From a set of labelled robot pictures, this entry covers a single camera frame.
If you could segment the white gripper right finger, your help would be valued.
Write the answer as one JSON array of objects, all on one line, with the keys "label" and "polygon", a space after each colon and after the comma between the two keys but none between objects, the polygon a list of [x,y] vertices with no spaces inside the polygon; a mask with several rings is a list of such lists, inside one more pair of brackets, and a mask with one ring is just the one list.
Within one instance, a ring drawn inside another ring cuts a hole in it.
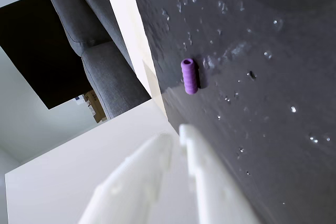
[{"label": "white gripper right finger", "polygon": [[209,142],[190,124],[179,126],[188,174],[195,182],[200,223],[260,223],[260,218]]}]

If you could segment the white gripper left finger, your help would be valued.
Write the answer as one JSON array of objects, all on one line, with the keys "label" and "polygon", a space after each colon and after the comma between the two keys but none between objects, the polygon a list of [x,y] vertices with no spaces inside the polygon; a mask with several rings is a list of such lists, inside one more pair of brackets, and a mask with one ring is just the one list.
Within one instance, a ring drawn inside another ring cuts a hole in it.
[{"label": "white gripper left finger", "polygon": [[173,138],[166,133],[143,143],[95,188],[79,223],[147,223],[172,148]]}]

